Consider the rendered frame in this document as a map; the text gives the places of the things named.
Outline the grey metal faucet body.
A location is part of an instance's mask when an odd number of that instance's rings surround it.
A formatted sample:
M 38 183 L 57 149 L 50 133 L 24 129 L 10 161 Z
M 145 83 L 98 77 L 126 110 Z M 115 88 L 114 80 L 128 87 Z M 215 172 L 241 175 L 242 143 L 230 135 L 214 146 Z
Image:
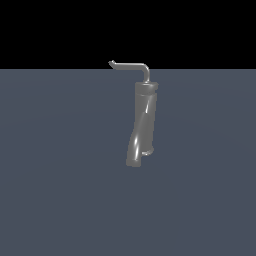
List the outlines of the grey metal faucet body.
M 135 84 L 135 121 L 128 144 L 126 165 L 140 167 L 141 158 L 153 153 L 153 132 L 157 101 L 156 82 Z

